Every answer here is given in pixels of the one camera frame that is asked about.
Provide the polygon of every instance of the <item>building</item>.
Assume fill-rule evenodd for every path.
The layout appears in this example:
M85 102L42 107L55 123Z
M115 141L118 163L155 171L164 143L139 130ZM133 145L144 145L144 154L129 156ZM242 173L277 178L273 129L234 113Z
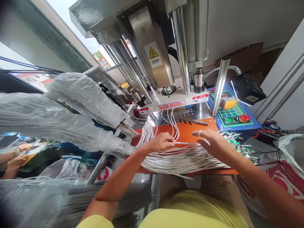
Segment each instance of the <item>building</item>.
M46 85L52 81L52 79L49 78L49 75L46 73L44 74L22 73L22 74L17 74L15 76L44 92L47 92Z
M102 55L102 53L98 50L97 52L93 53L94 58L103 66L104 69L109 69L111 65Z

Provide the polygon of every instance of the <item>red emergency stop button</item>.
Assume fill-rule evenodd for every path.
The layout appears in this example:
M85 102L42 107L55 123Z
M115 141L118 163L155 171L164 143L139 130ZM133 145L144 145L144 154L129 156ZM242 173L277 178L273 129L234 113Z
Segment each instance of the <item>red emergency stop button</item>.
M246 123L250 120L250 117L248 115L241 115L239 120L243 123Z

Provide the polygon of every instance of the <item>brand label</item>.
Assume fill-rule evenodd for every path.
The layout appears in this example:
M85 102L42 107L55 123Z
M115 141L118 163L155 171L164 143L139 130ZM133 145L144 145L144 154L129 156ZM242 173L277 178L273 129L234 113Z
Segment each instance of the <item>brand label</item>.
M252 102L255 102L255 101L259 100L259 98L255 97L255 96L252 96L252 95L246 97L245 99L249 100L249 101L252 101Z
M208 101L208 99L209 99L209 94L203 94L196 97L192 97L192 103L198 104L198 103L206 102Z
M186 100L179 100L179 101L175 101L175 102L171 102L171 103L167 103L167 104L162 104L159 106L154 106L154 108L156 110L160 111L160 110L166 110L166 109L176 108L176 107L185 106L185 105L186 105Z
M138 109L137 111L138 111L140 114L147 114L147 113L150 113L149 108Z

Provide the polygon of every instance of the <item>metal plate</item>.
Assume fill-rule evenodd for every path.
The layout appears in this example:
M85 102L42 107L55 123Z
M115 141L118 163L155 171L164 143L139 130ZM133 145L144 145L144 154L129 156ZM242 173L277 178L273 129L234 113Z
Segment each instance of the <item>metal plate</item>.
M168 119L167 110L163 111L163 114L161 111L153 112L151 113L154 118L153 120L158 123L159 126L170 124ZM194 105L188 105L185 107L182 107L180 109L175 109L173 112L173 116L175 118L182 117L187 119L194 119L194 120L200 120L200 119L207 119L211 118L210 110L208 109L208 106L205 102L203 102L203 111L197 112L196 111L196 104Z

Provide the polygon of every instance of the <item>plastic bag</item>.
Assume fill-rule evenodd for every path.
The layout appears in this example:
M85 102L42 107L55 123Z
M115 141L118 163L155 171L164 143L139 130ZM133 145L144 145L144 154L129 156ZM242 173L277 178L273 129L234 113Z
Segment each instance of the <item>plastic bag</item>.
M62 157L62 159L47 167L37 179L43 179L45 177L52 179L76 178L80 181L87 181L89 179L95 165L81 161L80 156L67 155ZM109 167L103 168L99 172L96 181L106 180L112 172L113 170Z
M76 227L102 187L78 180L0 180L3 217L11 228ZM152 201L151 183L131 183L119 199L114 219L133 213Z
M51 94L57 92L60 98L80 113L85 114L86 109L97 121L114 128L124 118L127 121L130 119L129 115L110 101L99 85L86 75L62 73L51 82L49 88Z
M41 94L0 94L0 129L70 142L90 152L110 154L121 142L113 132L94 126L89 117L73 114Z

